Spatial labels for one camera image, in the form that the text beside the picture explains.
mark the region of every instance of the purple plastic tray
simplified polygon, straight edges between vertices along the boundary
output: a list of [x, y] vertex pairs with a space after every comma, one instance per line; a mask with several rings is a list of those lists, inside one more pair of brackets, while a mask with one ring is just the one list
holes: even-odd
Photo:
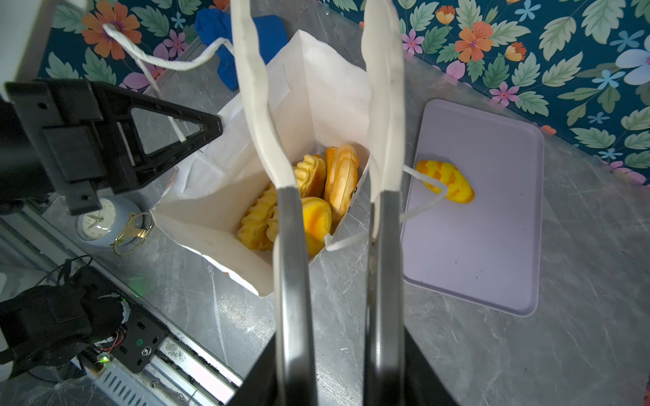
[[[544, 139], [530, 124], [433, 100], [415, 163], [450, 162], [476, 197], [443, 200], [402, 229], [407, 282], [516, 316], [537, 307]], [[432, 198], [413, 179], [407, 207]]]

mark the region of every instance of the alarm clock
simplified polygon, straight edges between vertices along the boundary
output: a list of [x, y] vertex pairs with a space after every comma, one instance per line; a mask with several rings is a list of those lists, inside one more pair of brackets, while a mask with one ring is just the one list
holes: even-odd
[[[111, 247], [129, 220], [141, 210], [135, 203], [120, 196], [101, 197], [99, 204], [101, 209], [77, 217], [75, 231], [77, 236], [87, 244]], [[135, 227], [142, 225], [142, 217], [134, 220], [137, 220], [133, 224]]]

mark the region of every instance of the clock hands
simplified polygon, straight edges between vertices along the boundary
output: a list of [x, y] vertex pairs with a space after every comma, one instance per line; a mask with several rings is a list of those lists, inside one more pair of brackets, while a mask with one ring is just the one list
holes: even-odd
[[94, 222], [93, 224], [91, 224], [91, 225], [88, 226], [88, 229], [90, 230], [91, 228], [95, 227], [95, 225], [96, 225], [97, 223], [99, 223], [100, 221], [101, 221], [101, 220], [95, 220], [95, 222]]

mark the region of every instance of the black metal bracket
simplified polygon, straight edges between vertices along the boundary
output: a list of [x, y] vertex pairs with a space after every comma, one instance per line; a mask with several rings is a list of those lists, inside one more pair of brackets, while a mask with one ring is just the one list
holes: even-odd
[[[54, 79], [5, 87], [71, 215], [99, 210], [98, 189], [118, 194], [146, 186], [223, 133], [218, 116], [102, 82]], [[190, 121], [200, 130], [147, 154], [131, 115], [134, 108]]]

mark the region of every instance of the white string handle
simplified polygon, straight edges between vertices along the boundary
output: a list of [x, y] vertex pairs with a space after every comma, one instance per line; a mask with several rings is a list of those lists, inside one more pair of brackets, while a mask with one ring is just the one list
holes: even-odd
[[[442, 183], [441, 181], [434, 179], [430, 176], [427, 176], [423, 173], [420, 173], [413, 168], [410, 168], [409, 166], [404, 165], [403, 169], [404, 172], [408, 173], [412, 177], [416, 178], [419, 181], [428, 183], [432, 186], [435, 186], [440, 189], [440, 193], [436, 195], [433, 199], [429, 200], [429, 202], [418, 206], [414, 209], [411, 209], [405, 213], [400, 214], [400, 223], [404, 223], [413, 217], [419, 216], [420, 214], [424, 212], [428, 212], [431, 210], [436, 204], [440, 203], [442, 199], [447, 197], [447, 194], [449, 193], [449, 187]], [[364, 241], [366, 238], [368, 238], [368, 233], [358, 233], [351, 235], [349, 237], [346, 237], [340, 241], [332, 242], [332, 236], [330, 234], [325, 236], [325, 249], [327, 251], [336, 251], [338, 249], [344, 248], [346, 246], [352, 245], [357, 241]]]
[[[206, 63], [208, 60], [210, 60], [214, 55], [217, 49], [221, 47], [221, 45], [224, 45], [230, 53], [233, 53], [233, 44], [230, 43], [230, 41], [226, 38], [217, 38], [214, 40], [210, 45], [208, 45], [207, 48], [201, 52], [201, 55], [196, 57], [194, 60], [165, 60], [157, 57], [153, 57], [151, 55], [147, 55], [141, 50], [140, 48], [137, 47], [128, 37], [124, 34], [122, 34], [120, 31], [117, 31], [115, 27], [112, 24], [104, 24], [103, 25], [104, 31], [114, 40], [118, 42], [124, 48], [125, 51], [131, 55], [131, 58], [135, 61], [135, 63], [138, 65], [140, 70], [142, 70], [142, 73], [144, 74], [145, 78], [147, 78], [147, 81], [151, 85], [151, 88], [153, 89], [153, 93], [158, 97], [159, 99], [163, 99], [163, 93], [161, 92], [161, 89], [158, 87], [158, 84], [156, 83], [155, 79], [153, 76], [151, 76], [151, 72], [149, 72], [149, 69], [144, 65], [144, 62], [150, 63], [152, 65], [160, 66], [161, 68], [165, 69], [171, 69], [171, 70], [177, 70], [177, 71], [187, 71], [190, 69], [194, 69], [197, 66], [201, 66], [202, 64]], [[178, 140], [180, 142], [185, 142], [186, 138], [185, 135], [183, 134], [183, 131], [181, 131], [180, 127], [178, 127], [178, 123], [173, 117], [167, 116], [167, 120], [169, 120], [170, 124], [172, 125], [172, 129], [176, 133], [176, 136], [178, 137]]]

